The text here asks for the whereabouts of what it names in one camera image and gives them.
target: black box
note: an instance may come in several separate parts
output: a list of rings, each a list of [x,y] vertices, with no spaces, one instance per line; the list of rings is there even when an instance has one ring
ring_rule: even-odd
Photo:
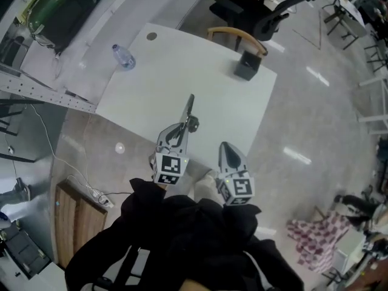
[[[252,53],[244,51],[237,63],[234,74],[245,80],[250,80],[259,70],[261,58]]]

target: wire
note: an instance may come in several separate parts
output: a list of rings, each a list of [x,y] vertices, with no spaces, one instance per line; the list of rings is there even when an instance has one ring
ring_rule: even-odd
[[[98,202],[99,202],[101,205],[105,205],[105,203],[104,203],[104,202],[100,202],[99,199],[100,199],[101,197],[105,196],[105,195],[112,195],[112,194],[116,194],[116,195],[118,195],[118,194],[132,194],[132,192],[112,192],[112,193],[101,194],[101,195],[99,196],[99,198],[98,198]]]
[[[48,144],[49,144],[50,149],[51,149],[51,153],[52,153],[52,155],[54,156],[54,158],[57,159],[58,161],[64,162],[66,165],[68,165],[70,168],[74,169],[76,172],[78,172],[78,173],[81,175],[81,177],[82,177],[82,178],[85,180],[85,182],[86,182],[86,186],[83,185],[83,184],[81,184],[81,183],[79,182],[79,180],[78,180],[75,176],[73,176],[73,175],[68,176],[68,178],[71,177],[71,176],[74,177],[74,178],[77,180],[77,182],[79,183],[79,185],[81,185],[81,186],[83,186],[83,187],[86,187],[86,188],[88,189],[89,195],[92,197],[92,200],[94,200],[94,202],[97,202],[96,199],[95,199],[95,197],[93,196],[93,194],[90,192],[90,190],[92,190],[92,191],[94,191],[94,192],[99,192],[99,193],[101,193],[101,191],[99,191],[99,190],[94,189],[93,187],[91,187],[91,185],[89,184],[87,178],[86,178],[86,177],[85,177],[85,176],[84,176],[84,175],[83,175],[76,167],[70,165],[67,161],[65,161],[64,159],[58,158],[58,157],[55,155],[54,150],[53,150],[53,146],[52,146],[51,141],[50,141],[50,137],[48,136],[49,133],[47,132],[47,127],[46,127],[46,124],[45,124],[44,121],[43,121],[42,116],[36,111],[36,108],[34,107],[33,104],[30,104],[30,106],[34,109],[36,115],[41,119],[42,125],[43,125],[43,127],[44,127],[44,131],[45,131],[45,134],[46,134],[46,137],[47,137],[47,141],[48,141]]]
[[[8,144],[6,134],[4,134],[5,143],[7,143],[8,150],[10,148],[10,145]],[[16,167],[15,167],[15,161],[12,160],[13,170],[15,171],[15,179],[18,178],[18,175],[16,174]]]
[[[36,108],[34,107],[34,105],[31,104],[31,106],[33,107],[33,109],[34,109],[36,115],[38,115],[39,118],[41,119],[42,125],[43,125],[44,130],[45,130],[45,133],[46,133],[47,141],[48,141],[48,144],[50,145],[50,149],[51,149],[51,152],[52,152],[54,158],[57,159],[58,161],[64,162],[66,165],[68,165],[69,167],[71,167],[72,169],[74,169],[75,171],[77,171],[77,172],[84,178],[84,180],[85,180],[85,182],[86,182],[86,186],[85,186],[84,184],[81,184],[81,183],[79,182],[78,178],[77,178],[76,176],[74,176],[74,175],[69,175],[69,176],[67,176],[66,180],[69,180],[69,178],[71,178],[71,177],[74,178],[74,179],[76,179],[76,181],[78,182],[78,184],[79,184],[80,186],[83,186],[83,187],[87,188],[87,190],[88,190],[88,192],[89,192],[89,195],[92,197],[92,199],[94,200],[94,202],[98,202],[98,203],[101,204],[101,205],[105,205],[105,203],[106,203],[106,202],[105,202],[105,203],[102,203],[102,202],[99,201],[99,200],[101,199],[101,197],[104,196],[104,195],[112,195],[112,194],[132,194],[132,192],[112,192],[112,193],[102,193],[100,190],[94,189],[94,188],[91,187],[91,185],[89,184],[89,182],[88,182],[87,154],[86,154],[86,146],[85,146],[85,131],[86,131],[87,126],[88,126],[88,124],[89,124],[89,122],[90,122],[90,118],[92,117],[90,114],[89,114],[89,119],[88,119],[87,124],[86,124],[85,129],[84,129],[84,132],[83,132],[83,134],[82,134],[83,141],[84,141],[84,153],[85,153],[85,158],[86,158],[86,177],[85,177],[85,176],[84,176],[77,168],[75,168],[74,166],[70,165],[67,161],[65,161],[65,160],[63,160],[63,159],[61,159],[61,158],[58,158],[58,157],[55,155],[54,150],[53,150],[53,147],[52,147],[51,142],[50,142],[50,138],[49,138],[49,136],[48,136],[49,133],[47,132],[47,127],[46,127],[46,125],[45,125],[45,123],[44,123],[44,121],[43,121],[43,118],[42,118],[42,116],[36,111]],[[97,200],[96,200],[96,198],[93,196],[93,194],[91,193],[91,191],[100,194],[100,196],[98,197]]]

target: green machine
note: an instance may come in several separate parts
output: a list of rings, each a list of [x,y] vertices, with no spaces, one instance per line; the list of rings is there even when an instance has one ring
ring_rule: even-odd
[[[99,1],[35,0],[27,12],[27,27],[41,45],[61,53]]]

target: hole in table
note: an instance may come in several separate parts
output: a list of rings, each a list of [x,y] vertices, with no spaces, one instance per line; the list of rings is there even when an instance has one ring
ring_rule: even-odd
[[[155,32],[150,32],[150,33],[147,35],[147,40],[150,40],[150,41],[155,40],[157,36],[158,36],[158,35],[157,35]]]

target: black jacket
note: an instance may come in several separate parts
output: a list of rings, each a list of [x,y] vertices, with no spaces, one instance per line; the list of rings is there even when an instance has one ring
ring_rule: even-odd
[[[210,290],[263,290],[257,268],[243,251],[254,257],[274,287],[303,290],[275,243],[254,237],[256,206],[222,208],[209,199],[196,203],[182,195],[164,199],[166,191],[153,182],[130,183],[134,193],[123,202],[121,216],[67,266],[70,291],[102,277],[131,245],[150,255],[140,283],[130,290],[179,290],[185,279]]]

